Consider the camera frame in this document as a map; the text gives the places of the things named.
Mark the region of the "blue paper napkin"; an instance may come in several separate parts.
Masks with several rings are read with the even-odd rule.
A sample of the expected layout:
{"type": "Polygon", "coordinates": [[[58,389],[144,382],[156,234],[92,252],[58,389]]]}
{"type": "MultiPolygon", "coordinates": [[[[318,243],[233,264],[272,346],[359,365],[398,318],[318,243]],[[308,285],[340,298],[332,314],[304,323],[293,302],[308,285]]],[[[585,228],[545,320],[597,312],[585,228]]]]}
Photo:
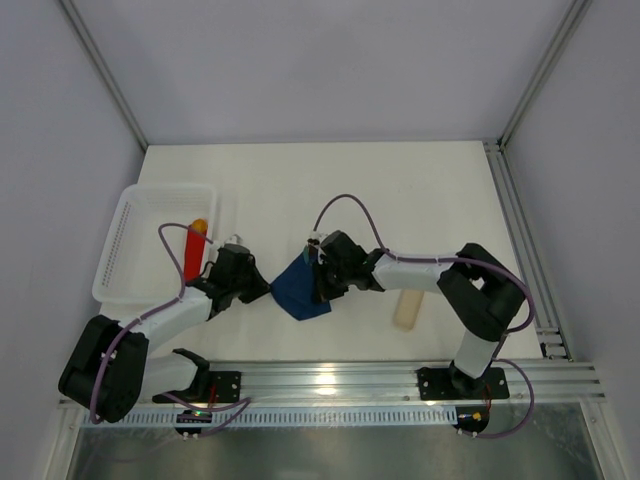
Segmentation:
{"type": "Polygon", "coordinates": [[[316,261],[307,265],[300,253],[271,283],[274,301],[297,321],[305,321],[331,312],[331,305],[313,300],[316,261]]]}

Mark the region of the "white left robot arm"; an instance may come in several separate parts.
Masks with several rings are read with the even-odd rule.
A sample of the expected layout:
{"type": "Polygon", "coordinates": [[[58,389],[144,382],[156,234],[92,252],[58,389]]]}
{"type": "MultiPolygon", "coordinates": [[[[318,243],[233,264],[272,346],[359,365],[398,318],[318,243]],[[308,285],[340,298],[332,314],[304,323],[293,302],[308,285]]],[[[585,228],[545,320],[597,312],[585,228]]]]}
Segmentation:
{"type": "Polygon", "coordinates": [[[184,348],[159,358],[152,352],[212,320],[234,301],[249,304],[269,290],[250,250],[227,243],[209,270],[183,285],[176,298],[132,320],[91,318],[58,390],[87,408],[96,422],[120,421],[141,399],[205,402],[215,381],[208,360],[184,348]]]}

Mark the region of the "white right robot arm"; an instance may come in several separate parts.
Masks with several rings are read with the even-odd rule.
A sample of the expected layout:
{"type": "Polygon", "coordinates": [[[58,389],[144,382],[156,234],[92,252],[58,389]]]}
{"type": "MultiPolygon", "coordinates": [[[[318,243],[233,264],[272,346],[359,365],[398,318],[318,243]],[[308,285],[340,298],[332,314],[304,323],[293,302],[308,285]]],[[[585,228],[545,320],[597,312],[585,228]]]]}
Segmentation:
{"type": "Polygon", "coordinates": [[[424,400],[506,399],[504,374],[493,367],[521,308],[535,315],[529,289],[484,247],[467,243],[454,254],[408,255],[385,247],[365,251],[337,230],[307,242],[313,272],[312,299],[330,302],[350,287],[361,291],[418,291],[442,295],[465,332],[446,367],[417,370],[424,400]]]}

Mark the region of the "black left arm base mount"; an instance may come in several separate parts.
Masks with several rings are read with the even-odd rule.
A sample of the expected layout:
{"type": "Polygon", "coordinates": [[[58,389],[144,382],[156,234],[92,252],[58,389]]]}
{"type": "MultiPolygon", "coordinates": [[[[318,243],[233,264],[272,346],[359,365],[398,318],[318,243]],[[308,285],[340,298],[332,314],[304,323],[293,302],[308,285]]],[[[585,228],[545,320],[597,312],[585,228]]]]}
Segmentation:
{"type": "Polygon", "coordinates": [[[198,375],[186,390],[171,391],[170,395],[189,404],[231,404],[240,400],[242,373],[217,370],[198,375]]]}

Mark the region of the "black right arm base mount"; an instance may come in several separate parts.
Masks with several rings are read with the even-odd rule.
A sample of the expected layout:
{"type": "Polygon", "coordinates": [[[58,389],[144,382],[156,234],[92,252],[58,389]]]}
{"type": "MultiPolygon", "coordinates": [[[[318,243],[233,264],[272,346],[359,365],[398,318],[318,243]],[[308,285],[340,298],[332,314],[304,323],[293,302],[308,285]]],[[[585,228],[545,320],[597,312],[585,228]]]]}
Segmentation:
{"type": "Polygon", "coordinates": [[[484,374],[473,379],[448,367],[422,367],[415,371],[421,400],[483,400],[510,398],[505,372],[502,368],[489,367],[484,374]]]}

